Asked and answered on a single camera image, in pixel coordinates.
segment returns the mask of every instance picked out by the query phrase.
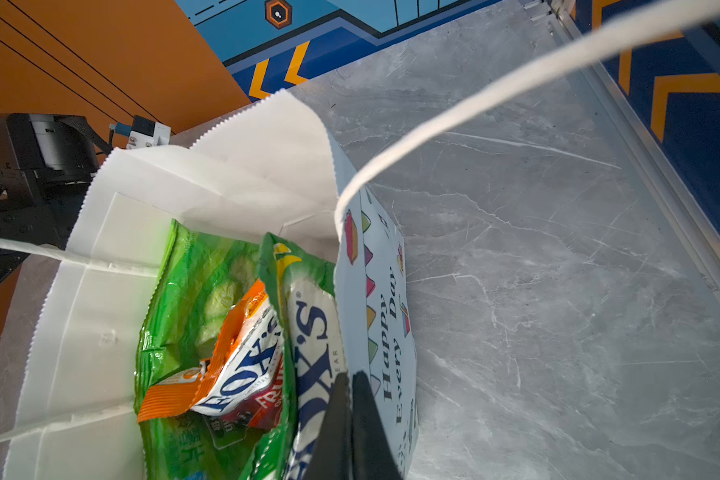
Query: gift bag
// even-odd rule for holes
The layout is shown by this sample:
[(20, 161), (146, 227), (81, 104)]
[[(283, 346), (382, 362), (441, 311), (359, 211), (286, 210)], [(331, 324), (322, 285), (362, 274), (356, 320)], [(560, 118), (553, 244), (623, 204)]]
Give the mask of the gift bag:
[(17, 412), (23, 433), (10, 442), (4, 477), (143, 477), (134, 357), (174, 219), (255, 243), (271, 232), (336, 263), (347, 373), (366, 374), (404, 475), (418, 430), (404, 242), (367, 188), (336, 238), (337, 192), (354, 173), (315, 113), (285, 91), (190, 149), (115, 150), (67, 245), (96, 266), (60, 264), (32, 340)]

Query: marble surface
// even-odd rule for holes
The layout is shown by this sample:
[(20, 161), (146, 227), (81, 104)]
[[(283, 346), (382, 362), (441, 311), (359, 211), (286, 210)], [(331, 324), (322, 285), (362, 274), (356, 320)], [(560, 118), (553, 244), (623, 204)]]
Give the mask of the marble surface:
[[(292, 89), (361, 166), (554, 48), (502, 2)], [(720, 331), (567, 81), (372, 186), (406, 236), (409, 478), (720, 478)]]

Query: white paper bag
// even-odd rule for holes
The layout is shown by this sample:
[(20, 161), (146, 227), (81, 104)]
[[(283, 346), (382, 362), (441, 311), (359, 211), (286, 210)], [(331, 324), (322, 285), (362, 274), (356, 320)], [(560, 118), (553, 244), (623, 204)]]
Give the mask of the white paper bag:
[[(368, 374), (392, 456), (407, 472), (417, 436), (416, 357), (403, 238), (363, 189), (337, 241), (337, 192), (354, 173), (315, 113), (281, 91), (191, 149), (115, 150), (88, 190), (67, 251), (157, 270), (175, 218), (256, 243), (273, 232), (336, 262), (348, 373)], [(154, 276), (62, 262), (21, 389), (16, 427), (29, 433), (11, 441), (5, 478), (142, 478), (135, 353), (155, 286)]]

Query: snack package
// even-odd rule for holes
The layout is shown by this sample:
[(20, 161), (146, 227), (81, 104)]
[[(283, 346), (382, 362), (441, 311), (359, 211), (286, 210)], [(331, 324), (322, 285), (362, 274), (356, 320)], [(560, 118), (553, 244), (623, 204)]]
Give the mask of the snack package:
[[(212, 357), (230, 309), (256, 282), (258, 263), (258, 245), (174, 222), (136, 352), (137, 413), (150, 386)], [(247, 478), (251, 454), (266, 436), (192, 411), (139, 427), (149, 480)]]
[(298, 426), (284, 478), (300, 480), (317, 446), (336, 375), (347, 370), (334, 298), (335, 266), (272, 234), (264, 236), (261, 253), (266, 267), (259, 272), (270, 298), (276, 286), (278, 314), (287, 319), (284, 357), (296, 370)]
[(191, 409), (269, 430), (277, 425), (282, 404), (281, 357), (282, 328), (264, 284), (257, 281), (226, 316), (213, 356), (150, 387), (138, 421)]

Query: paper bag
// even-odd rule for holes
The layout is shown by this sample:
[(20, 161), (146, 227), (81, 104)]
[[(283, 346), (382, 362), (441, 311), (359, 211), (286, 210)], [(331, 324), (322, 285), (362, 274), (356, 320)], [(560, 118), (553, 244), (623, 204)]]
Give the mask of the paper bag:
[[(115, 150), (88, 190), (67, 250), (156, 271), (175, 218), (193, 230), (257, 243), (273, 232), (336, 262), (348, 373), (368, 375), (390, 451), (405, 473), (417, 419), (403, 237), (364, 188), (338, 242), (332, 213), (354, 173), (315, 113), (281, 91), (191, 149)], [(155, 285), (150, 275), (62, 262), (20, 395), (17, 428), (29, 433), (11, 441), (6, 478), (142, 478), (134, 357)]]

